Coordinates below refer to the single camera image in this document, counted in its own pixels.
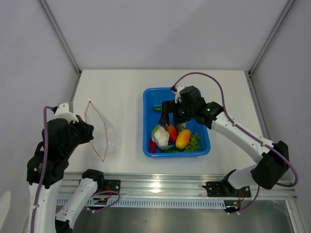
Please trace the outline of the grey fish toy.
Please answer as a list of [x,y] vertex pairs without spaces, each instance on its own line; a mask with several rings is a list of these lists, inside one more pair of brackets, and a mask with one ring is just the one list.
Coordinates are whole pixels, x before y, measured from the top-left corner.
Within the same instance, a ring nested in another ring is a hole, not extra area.
[[175,124],[175,128],[177,130],[177,133],[180,133],[182,130],[187,128],[187,123],[183,122],[183,123],[176,123]]

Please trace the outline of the white cauliflower toy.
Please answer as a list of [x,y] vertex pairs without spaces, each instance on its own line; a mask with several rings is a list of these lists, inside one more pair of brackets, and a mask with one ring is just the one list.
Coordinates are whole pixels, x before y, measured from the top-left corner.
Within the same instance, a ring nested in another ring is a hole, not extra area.
[[154,127],[152,131],[152,141],[161,149],[168,150],[173,147],[173,145],[169,145],[170,135],[160,125]]

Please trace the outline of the clear zip top bag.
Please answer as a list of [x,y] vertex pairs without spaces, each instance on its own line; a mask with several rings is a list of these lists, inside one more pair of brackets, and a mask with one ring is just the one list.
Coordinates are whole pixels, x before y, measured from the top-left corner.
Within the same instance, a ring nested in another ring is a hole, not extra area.
[[90,146],[96,156],[103,163],[107,159],[114,158],[119,153],[121,145],[117,129],[94,104],[91,98],[87,101],[84,118],[87,124],[94,127],[94,139],[90,141]]

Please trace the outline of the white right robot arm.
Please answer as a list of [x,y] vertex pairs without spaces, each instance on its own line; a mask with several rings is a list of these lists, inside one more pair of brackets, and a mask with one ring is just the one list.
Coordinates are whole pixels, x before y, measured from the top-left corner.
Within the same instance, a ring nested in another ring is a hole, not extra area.
[[171,87],[175,94],[173,100],[162,103],[160,124],[169,123],[169,114],[176,124],[191,119],[198,124],[228,138],[255,162],[255,165],[241,170],[232,170],[222,180],[222,191],[233,196],[240,188],[258,185],[270,190],[289,169],[289,149],[283,141],[277,143],[254,134],[240,126],[228,115],[225,108],[212,101],[207,103],[198,88],[181,85]]

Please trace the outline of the green chili pepper toy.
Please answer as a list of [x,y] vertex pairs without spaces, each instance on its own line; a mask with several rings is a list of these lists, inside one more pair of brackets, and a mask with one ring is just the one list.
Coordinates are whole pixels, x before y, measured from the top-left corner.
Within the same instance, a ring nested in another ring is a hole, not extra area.
[[162,107],[161,106],[154,106],[153,107],[153,111],[155,111],[157,113],[161,113],[162,112]]

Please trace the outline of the blue plastic bin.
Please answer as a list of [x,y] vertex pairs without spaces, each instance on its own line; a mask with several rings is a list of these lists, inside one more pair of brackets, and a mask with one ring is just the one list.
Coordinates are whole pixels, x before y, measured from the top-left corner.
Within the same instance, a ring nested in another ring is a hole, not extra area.
[[175,94],[168,87],[148,88],[143,92],[143,152],[150,158],[185,158],[206,155],[210,151],[210,140],[207,128],[198,124],[195,120],[187,122],[186,128],[192,135],[197,135],[195,148],[190,151],[178,151],[176,147],[169,150],[161,150],[155,146],[154,152],[151,150],[152,131],[158,125],[161,111],[155,111],[154,108],[160,108],[163,101],[174,100]]

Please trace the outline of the yellow orange mango toy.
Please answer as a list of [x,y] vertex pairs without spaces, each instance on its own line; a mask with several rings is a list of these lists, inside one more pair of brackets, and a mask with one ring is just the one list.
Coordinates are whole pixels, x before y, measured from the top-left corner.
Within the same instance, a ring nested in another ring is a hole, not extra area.
[[184,129],[180,131],[176,139],[175,146],[180,150],[184,149],[189,144],[190,138],[191,138],[190,130]]

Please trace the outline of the red chili pepper toy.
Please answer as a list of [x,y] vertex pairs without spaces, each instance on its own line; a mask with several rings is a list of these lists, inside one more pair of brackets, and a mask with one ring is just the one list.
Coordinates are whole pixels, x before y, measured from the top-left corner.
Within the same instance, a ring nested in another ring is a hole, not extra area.
[[150,139],[150,153],[155,153],[156,151],[156,143],[153,141],[153,139]]

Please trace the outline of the green grapes toy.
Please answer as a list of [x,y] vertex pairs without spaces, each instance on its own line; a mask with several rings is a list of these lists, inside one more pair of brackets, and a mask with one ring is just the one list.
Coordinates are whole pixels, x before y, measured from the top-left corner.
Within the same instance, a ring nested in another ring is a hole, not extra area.
[[195,152],[200,149],[199,134],[195,133],[190,137],[188,145],[184,148],[184,151]]

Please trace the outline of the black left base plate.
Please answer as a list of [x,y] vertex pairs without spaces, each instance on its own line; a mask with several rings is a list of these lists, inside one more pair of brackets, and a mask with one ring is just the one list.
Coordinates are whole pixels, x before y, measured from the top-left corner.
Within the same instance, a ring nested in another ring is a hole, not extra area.
[[121,180],[105,180],[104,183],[104,191],[108,191],[108,193],[120,192],[121,188]]

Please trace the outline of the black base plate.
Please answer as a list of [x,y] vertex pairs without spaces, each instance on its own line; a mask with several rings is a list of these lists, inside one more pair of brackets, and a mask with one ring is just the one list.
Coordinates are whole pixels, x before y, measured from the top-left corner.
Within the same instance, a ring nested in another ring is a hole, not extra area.
[[251,191],[249,186],[245,186],[241,189],[235,189],[229,182],[220,181],[220,182],[206,182],[203,186],[203,189],[206,190],[208,197],[251,197]]
[[120,192],[121,188],[121,180],[105,180],[104,183],[104,191],[108,191],[108,193]]

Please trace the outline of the aluminium mounting rail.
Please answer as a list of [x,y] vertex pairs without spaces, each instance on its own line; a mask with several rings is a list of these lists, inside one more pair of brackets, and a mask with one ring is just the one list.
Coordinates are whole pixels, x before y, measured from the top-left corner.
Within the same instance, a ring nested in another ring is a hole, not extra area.
[[[71,196],[76,190],[82,174],[65,172],[59,196]],[[167,174],[126,174],[106,173],[107,180],[121,181],[121,196],[125,198],[155,199],[198,199],[207,197],[202,188],[206,182],[221,181],[221,175],[167,175]],[[271,190],[260,188],[259,200],[296,200],[294,188],[274,186]]]

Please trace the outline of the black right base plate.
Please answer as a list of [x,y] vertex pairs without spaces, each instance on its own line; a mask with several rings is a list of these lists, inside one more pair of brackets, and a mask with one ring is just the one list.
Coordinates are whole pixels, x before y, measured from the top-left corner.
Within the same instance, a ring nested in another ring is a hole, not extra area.
[[251,197],[251,191],[249,186],[245,186],[241,189],[235,189],[229,182],[220,181],[220,182],[206,182],[203,186],[203,189],[206,190],[208,197]]

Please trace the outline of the aluminium frame post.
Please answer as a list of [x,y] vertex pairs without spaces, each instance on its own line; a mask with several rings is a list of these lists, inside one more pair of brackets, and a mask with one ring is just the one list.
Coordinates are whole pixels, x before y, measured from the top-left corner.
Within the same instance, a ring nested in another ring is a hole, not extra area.
[[288,0],[282,9],[279,17],[277,18],[275,24],[273,25],[271,31],[269,32],[268,37],[266,38],[262,48],[260,49],[258,55],[256,56],[254,62],[251,65],[251,68],[248,71],[248,76],[250,78],[253,77],[255,71],[261,64],[262,60],[268,53],[270,47],[274,43],[275,39],[277,38],[278,34],[280,33],[282,27],[284,26],[288,16],[290,15],[291,11],[295,7],[297,1],[296,0]]
[[77,76],[81,75],[81,70],[76,62],[76,59],[73,56],[73,53],[68,45],[67,40],[65,39],[62,30],[52,12],[52,10],[49,7],[49,4],[46,0],[38,0],[38,5],[40,6],[44,16],[46,17],[56,39],[58,40],[64,54],[66,55],[71,67],[73,68],[74,72]]

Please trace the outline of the left aluminium frame post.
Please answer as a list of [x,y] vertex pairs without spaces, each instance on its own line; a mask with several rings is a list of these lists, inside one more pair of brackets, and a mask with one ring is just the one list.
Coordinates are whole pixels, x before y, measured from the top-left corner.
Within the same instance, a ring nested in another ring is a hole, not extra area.
[[76,59],[73,56],[73,53],[68,45],[67,40],[65,39],[62,30],[52,12],[52,10],[49,7],[49,4],[46,0],[38,0],[38,5],[40,6],[44,16],[46,17],[56,39],[58,40],[64,54],[66,55],[71,67],[73,68],[74,72],[77,76],[81,75],[81,70],[76,62]]

